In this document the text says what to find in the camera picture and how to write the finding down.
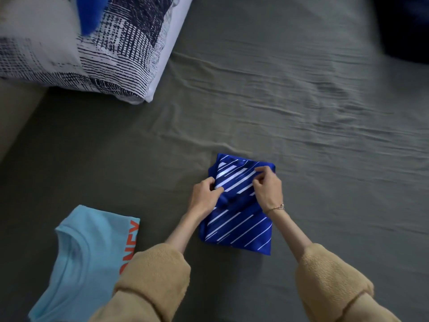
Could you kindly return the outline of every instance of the person's right hand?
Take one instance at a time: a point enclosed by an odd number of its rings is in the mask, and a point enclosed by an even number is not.
[[[266,213],[274,207],[283,204],[282,182],[269,166],[256,167],[255,171],[262,172],[253,180],[256,199]]]

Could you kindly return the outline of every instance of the bed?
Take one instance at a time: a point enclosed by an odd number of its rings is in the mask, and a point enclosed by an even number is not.
[[[191,2],[109,0],[82,36],[75,0],[2,0],[0,77],[150,102]]]
[[[163,242],[217,153],[272,162],[297,224],[403,321],[429,311],[429,68],[383,54],[368,0],[194,0],[153,102],[51,89],[0,166],[0,310],[46,289],[78,204]],[[174,321],[307,321],[296,263],[203,243]]]

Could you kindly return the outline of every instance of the blue fabric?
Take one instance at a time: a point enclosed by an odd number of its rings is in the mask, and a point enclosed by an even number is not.
[[[32,322],[86,322],[111,298],[134,253],[140,219],[76,207],[55,229],[58,257]]]
[[[217,155],[208,175],[215,178],[215,188],[223,186],[225,191],[200,225],[204,242],[271,254],[272,222],[262,212],[252,186],[259,166],[270,166],[275,172],[272,163]]]
[[[384,51],[429,63],[429,0],[373,0]]]
[[[97,29],[108,1],[76,0],[83,36],[87,36]]]

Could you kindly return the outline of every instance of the bracelet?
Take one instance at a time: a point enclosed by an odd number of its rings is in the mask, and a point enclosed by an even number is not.
[[[270,212],[271,210],[284,210],[284,204],[282,203],[280,206],[278,207],[272,207],[270,209],[268,209],[265,214],[267,214],[268,212]]]

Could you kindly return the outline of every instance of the light blue t-shirt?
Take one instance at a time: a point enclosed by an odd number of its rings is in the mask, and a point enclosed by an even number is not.
[[[32,322],[86,322],[112,296],[134,254],[140,219],[77,206],[55,229],[58,257]]]

